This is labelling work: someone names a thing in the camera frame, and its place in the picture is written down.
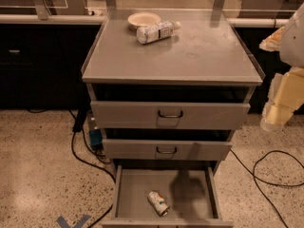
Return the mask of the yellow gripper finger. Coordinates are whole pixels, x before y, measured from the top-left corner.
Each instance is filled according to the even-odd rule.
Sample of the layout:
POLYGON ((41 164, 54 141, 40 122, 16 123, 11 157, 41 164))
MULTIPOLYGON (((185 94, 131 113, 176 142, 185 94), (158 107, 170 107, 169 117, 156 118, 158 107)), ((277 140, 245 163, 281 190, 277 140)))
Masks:
POLYGON ((284 75, 276 73, 271 81, 260 127, 265 131, 281 129, 304 105, 304 69, 292 67, 284 75))
POLYGON ((259 44, 259 48, 270 52, 279 51, 283 30, 284 27, 278 28, 259 44))

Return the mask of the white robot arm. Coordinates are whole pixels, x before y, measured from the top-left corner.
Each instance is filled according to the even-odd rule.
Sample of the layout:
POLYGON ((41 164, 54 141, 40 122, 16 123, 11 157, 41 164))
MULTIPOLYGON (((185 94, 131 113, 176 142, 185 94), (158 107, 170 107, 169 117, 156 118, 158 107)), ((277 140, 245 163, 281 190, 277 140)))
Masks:
POLYGON ((291 67, 284 75, 275 74, 262 111, 260 127, 265 131, 276 131, 304 105, 304 5, 259 47, 278 51, 280 60, 291 67))

